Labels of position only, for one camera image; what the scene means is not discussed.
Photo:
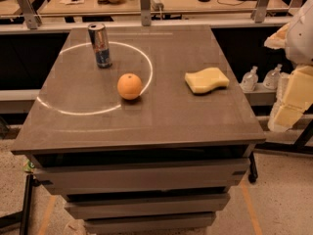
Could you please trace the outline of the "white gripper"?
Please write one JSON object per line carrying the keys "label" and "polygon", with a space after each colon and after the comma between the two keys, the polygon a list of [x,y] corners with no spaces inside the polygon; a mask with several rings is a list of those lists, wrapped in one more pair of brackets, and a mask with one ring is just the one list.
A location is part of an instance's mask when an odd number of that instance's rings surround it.
{"label": "white gripper", "polygon": [[282,72],[276,102],[270,113],[268,128],[273,132],[291,129],[313,104],[313,0],[307,0],[286,23],[269,36],[264,46],[284,49],[287,58],[298,65],[291,74]]}

